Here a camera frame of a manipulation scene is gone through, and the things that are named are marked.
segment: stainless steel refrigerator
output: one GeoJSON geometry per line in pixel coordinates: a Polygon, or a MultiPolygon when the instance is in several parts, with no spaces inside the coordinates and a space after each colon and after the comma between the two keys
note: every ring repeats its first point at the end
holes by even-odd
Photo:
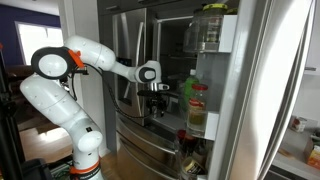
{"type": "MultiPolygon", "coordinates": [[[[231,52],[201,52],[188,63],[188,68],[195,68],[209,85],[207,110],[219,115],[217,128],[212,129],[215,139],[207,179],[264,179],[296,100],[307,58],[315,2],[241,0],[231,52]]],[[[159,38],[164,33],[161,28],[165,25],[162,23],[167,21],[167,16],[185,21],[188,16],[181,18],[178,14],[183,14],[186,8],[195,8],[175,6],[175,10],[170,11],[172,7],[169,3],[113,17],[114,49],[119,61],[130,66],[149,58],[163,61],[165,53],[159,48],[159,38]]],[[[190,58],[185,59],[176,63],[184,66],[190,58]]],[[[163,78],[172,77],[170,73],[167,75],[163,78]]],[[[136,96],[144,85],[126,81],[119,85],[123,81],[121,77],[116,77],[116,81],[120,108],[122,106],[132,116],[146,115],[145,100],[136,96]]],[[[171,95],[170,98],[176,98],[175,93],[171,95]]],[[[126,171],[123,174],[131,175],[132,179],[179,178],[173,140],[174,132],[184,126],[184,120],[170,113],[164,116],[176,123],[167,125],[168,120],[161,118],[137,121],[118,113],[118,159],[121,159],[118,164],[125,165],[128,159],[137,162],[133,165],[130,161],[127,167],[120,167],[120,171],[126,171]]]]}

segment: refrigerator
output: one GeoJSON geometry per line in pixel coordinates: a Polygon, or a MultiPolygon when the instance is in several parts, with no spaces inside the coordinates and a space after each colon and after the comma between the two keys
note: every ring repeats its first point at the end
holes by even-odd
{"type": "Polygon", "coordinates": [[[185,117],[172,112],[179,101],[179,83],[189,69],[196,69],[201,82],[209,86],[206,110],[216,115],[216,126],[208,125],[205,132],[213,134],[209,140],[214,143],[206,179],[264,179],[297,97],[315,3],[241,0],[234,31],[231,28],[232,35],[227,36],[231,41],[226,40],[231,43],[230,51],[202,51],[196,55],[181,51],[173,30],[181,28],[178,32],[183,34],[188,23],[179,26],[183,24],[180,22],[191,21],[189,10],[201,7],[199,2],[178,1],[114,15],[118,61],[128,66],[138,66],[148,59],[160,61],[162,79],[172,88],[164,95],[170,108],[163,117],[155,114],[134,118],[151,112],[145,97],[136,95],[146,86],[115,77],[116,101],[125,112],[116,113],[120,174],[139,179],[180,178],[174,140],[176,131],[185,127],[185,117]],[[163,41],[171,43],[165,47],[171,47],[173,53],[161,50],[163,41]]]}

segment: refrigerator door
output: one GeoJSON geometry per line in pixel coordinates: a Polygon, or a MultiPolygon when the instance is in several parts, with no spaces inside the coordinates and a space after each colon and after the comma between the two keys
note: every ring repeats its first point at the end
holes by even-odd
{"type": "Polygon", "coordinates": [[[240,2],[208,179],[263,179],[259,173],[295,57],[302,60],[302,66],[305,62],[305,55],[297,54],[311,7],[312,0],[240,2]]]}
{"type": "MultiPolygon", "coordinates": [[[[126,66],[140,66],[151,57],[152,14],[147,9],[138,9],[113,16],[114,52],[118,62],[126,66]]],[[[143,98],[137,92],[145,85],[129,82],[115,76],[117,104],[126,114],[133,117],[144,115],[143,98]]],[[[133,118],[144,125],[143,118],[133,118]]]]}

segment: wooden floor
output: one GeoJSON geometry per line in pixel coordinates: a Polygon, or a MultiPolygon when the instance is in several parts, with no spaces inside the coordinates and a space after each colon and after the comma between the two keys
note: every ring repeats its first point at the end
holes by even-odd
{"type": "MultiPolygon", "coordinates": [[[[26,160],[43,158],[46,163],[56,162],[71,155],[72,144],[68,133],[62,128],[43,132],[43,128],[31,128],[20,132],[26,160]]],[[[117,157],[107,154],[101,159],[101,171],[108,180],[121,180],[117,171],[117,157]]]]}

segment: white cabinet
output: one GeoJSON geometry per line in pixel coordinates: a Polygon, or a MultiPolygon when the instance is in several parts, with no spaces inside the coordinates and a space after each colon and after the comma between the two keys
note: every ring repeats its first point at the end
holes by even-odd
{"type": "Polygon", "coordinates": [[[320,75],[320,2],[316,2],[316,13],[311,33],[305,74],[320,75]]]}

